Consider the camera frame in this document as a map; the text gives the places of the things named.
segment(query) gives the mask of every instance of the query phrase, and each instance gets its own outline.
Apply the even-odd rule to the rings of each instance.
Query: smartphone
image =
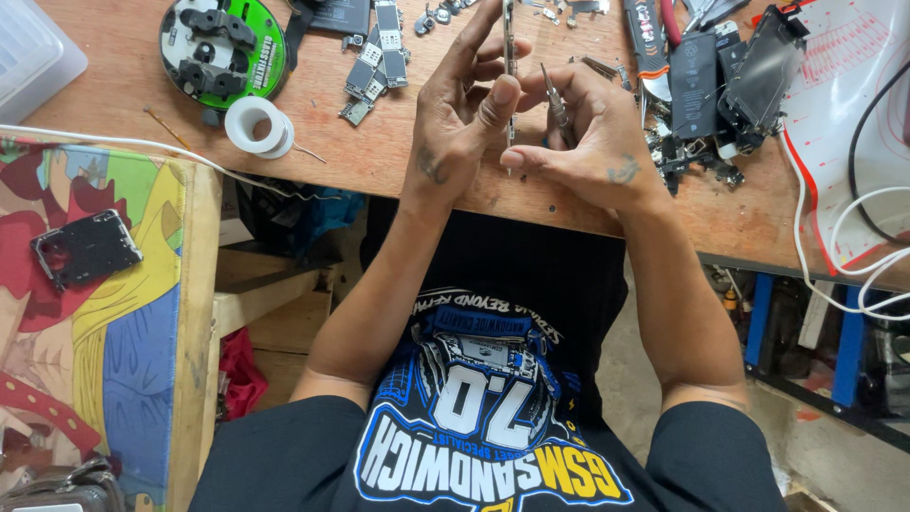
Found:
[[[512,28],[512,11],[515,8],[515,0],[502,0],[502,57],[506,64],[506,73],[513,77],[518,77],[518,60],[515,57],[515,33]],[[506,148],[511,146],[515,139],[515,116],[509,119],[509,126],[506,128]]]

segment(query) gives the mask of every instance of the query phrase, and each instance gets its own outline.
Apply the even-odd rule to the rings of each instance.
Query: wooden table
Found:
[[[38,0],[42,8],[88,55],[88,70],[25,121],[28,126],[157,140],[176,145],[154,119],[143,113],[152,105],[157,113],[194,150],[229,169],[397,196],[408,160],[414,103],[420,86],[433,72],[452,40],[476,7],[454,16],[448,26],[437,26],[424,36],[411,29],[422,12],[423,0],[399,0],[405,13],[404,45],[413,58],[408,66],[409,87],[392,89],[377,101],[359,127],[352,127],[338,112],[348,95],[342,89],[355,52],[340,53],[340,35],[313,33],[298,52],[298,68],[288,80],[276,105],[288,114],[297,131],[297,142],[328,161],[291,151],[281,159],[264,160],[236,149],[223,129],[202,125],[201,106],[184,96],[163,72],[157,31],[170,0]],[[278,19],[290,13],[283,0],[265,0]],[[750,20],[767,2],[755,1],[733,16],[743,38],[752,33]],[[564,63],[571,55],[590,54],[615,58],[630,71],[622,22],[622,1],[612,0],[607,15],[578,15],[578,28],[554,26],[530,5],[516,9],[516,27],[534,44],[533,53],[520,63],[530,70],[542,61]],[[688,15],[677,5],[677,17]],[[543,107],[519,116],[519,143],[538,143],[543,137]],[[484,155],[480,175],[457,207],[516,220],[538,222],[574,230],[621,236],[619,224],[609,214],[575,197],[569,190],[543,179],[508,177],[499,166],[502,146]],[[798,184],[779,140],[769,139],[751,157],[736,160],[746,182],[729,189],[713,173],[694,169],[681,179],[676,197],[680,215],[703,261],[721,262],[756,270],[792,273],[799,268],[793,240]],[[826,266],[814,240],[804,235],[810,267],[825,275]],[[883,282],[910,289],[910,261],[886,275]]]

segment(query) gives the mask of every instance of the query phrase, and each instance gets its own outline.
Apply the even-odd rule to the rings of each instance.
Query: plastic container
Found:
[[[25,119],[87,66],[33,0],[0,0],[0,124]]]

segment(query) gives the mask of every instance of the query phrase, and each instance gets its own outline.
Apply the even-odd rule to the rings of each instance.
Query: precision screwdriver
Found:
[[[556,92],[556,87],[553,86],[550,77],[547,76],[547,68],[543,66],[542,62],[541,71],[543,71],[543,80],[547,83],[547,99],[550,100],[550,112],[556,118],[557,124],[559,124],[560,133],[562,134],[562,139],[566,142],[566,147],[575,149],[578,143],[575,141],[575,134],[572,133],[569,125],[569,114],[566,113],[566,107],[562,104],[560,93]]]

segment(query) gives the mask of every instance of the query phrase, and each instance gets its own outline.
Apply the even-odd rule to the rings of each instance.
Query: blue metal frame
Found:
[[[774,276],[758,272],[755,274],[755,295],[752,300],[752,322],[749,324],[749,340],[745,345],[745,361],[753,366],[758,365],[762,352],[764,326],[768,322],[768,309],[771,306],[771,287]]]
[[[859,307],[859,288],[847,287],[848,308]],[[840,405],[853,405],[856,397],[856,383],[859,380],[859,367],[863,359],[863,336],[865,319],[860,312],[845,312],[844,324],[841,327],[841,343],[837,349],[837,366],[834,369],[834,385],[831,388],[831,399]]]

